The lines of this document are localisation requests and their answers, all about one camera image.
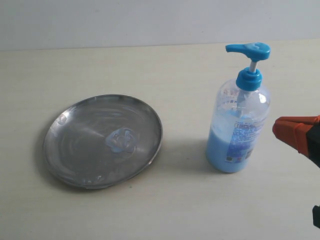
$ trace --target metal plate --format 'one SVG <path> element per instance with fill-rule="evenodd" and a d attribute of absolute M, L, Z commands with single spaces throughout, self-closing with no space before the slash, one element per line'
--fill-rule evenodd
<path fill-rule="evenodd" d="M 43 142 L 49 171 L 66 184 L 102 189 L 147 167 L 162 142 L 157 113 L 143 101 L 101 95 L 65 110 Z"/>

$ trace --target white table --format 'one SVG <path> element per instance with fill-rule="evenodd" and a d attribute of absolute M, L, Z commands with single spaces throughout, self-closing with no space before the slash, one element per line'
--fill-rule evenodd
<path fill-rule="evenodd" d="M 225 44 L 0 52 L 0 240 L 315 240 L 320 169 L 277 140 L 280 116 L 319 110 L 320 39 L 271 41 L 259 63 L 271 112 L 241 172 L 206 161 L 222 83 L 250 61 Z M 125 94 L 159 114 L 163 145 L 137 177 L 97 191 L 56 181 L 42 157 L 55 117 Z"/>

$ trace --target white wall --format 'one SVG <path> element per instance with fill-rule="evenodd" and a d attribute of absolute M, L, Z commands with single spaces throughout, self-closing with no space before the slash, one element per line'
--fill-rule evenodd
<path fill-rule="evenodd" d="M 0 50 L 320 38 L 320 0 L 0 0 Z"/>

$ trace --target blue pump head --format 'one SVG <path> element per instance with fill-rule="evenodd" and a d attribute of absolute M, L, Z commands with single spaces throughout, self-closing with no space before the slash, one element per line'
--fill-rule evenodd
<path fill-rule="evenodd" d="M 236 78 L 236 85 L 244 91 L 255 91 L 260 88 L 262 74 L 257 67 L 257 62 L 266 60 L 270 55 L 270 47 L 262 42 L 247 44 L 230 44 L 225 46 L 225 50 L 234 53 L 242 53 L 251 59 L 250 67 L 241 70 Z"/>

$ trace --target plastic bottle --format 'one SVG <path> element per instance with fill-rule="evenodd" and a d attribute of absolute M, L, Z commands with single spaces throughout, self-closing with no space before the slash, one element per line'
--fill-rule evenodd
<path fill-rule="evenodd" d="M 251 64 L 217 93 L 206 156 L 218 170 L 234 173 L 247 165 L 269 112 L 270 95 L 256 67 L 258 61 L 269 58 L 271 49 L 262 42 L 231 44 L 225 49 L 245 54 Z"/>

